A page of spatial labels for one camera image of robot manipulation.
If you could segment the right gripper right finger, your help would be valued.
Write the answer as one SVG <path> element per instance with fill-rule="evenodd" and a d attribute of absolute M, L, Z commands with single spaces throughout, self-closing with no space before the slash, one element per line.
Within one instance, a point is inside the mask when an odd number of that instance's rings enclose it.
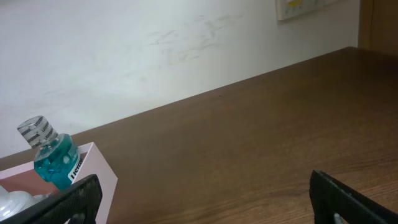
<path fill-rule="evenodd" d="M 315 224 L 397 223 L 397 214 L 320 170 L 310 177 Z"/>

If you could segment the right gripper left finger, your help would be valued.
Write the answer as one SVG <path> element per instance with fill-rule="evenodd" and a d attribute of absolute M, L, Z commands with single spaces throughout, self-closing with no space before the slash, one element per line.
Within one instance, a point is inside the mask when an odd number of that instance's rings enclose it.
<path fill-rule="evenodd" d="M 98 176 L 91 174 L 54 196 L 13 215 L 2 224 L 95 224 L 103 197 Z"/>

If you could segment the teal mouthwash bottle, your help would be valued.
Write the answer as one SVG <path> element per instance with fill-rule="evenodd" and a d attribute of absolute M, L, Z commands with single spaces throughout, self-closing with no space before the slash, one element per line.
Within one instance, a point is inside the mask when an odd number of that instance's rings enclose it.
<path fill-rule="evenodd" d="M 78 147 L 69 134 L 59 134 L 44 116 L 30 118 L 17 130 L 36 151 L 34 170 L 59 190 L 71 186 L 81 167 Z"/>

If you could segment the blue hand soap pump bottle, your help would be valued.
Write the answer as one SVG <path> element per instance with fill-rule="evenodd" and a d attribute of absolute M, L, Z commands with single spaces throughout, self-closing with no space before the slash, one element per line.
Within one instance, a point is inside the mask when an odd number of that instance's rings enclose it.
<path fill-rule="evenodd" d="M 50 194 L 33 196 L 25 191 L 8 192 L 5 188 L 1 187 L 1 221 L 20 213 L 21 211 L 43 201 L 49 196 Z"/>

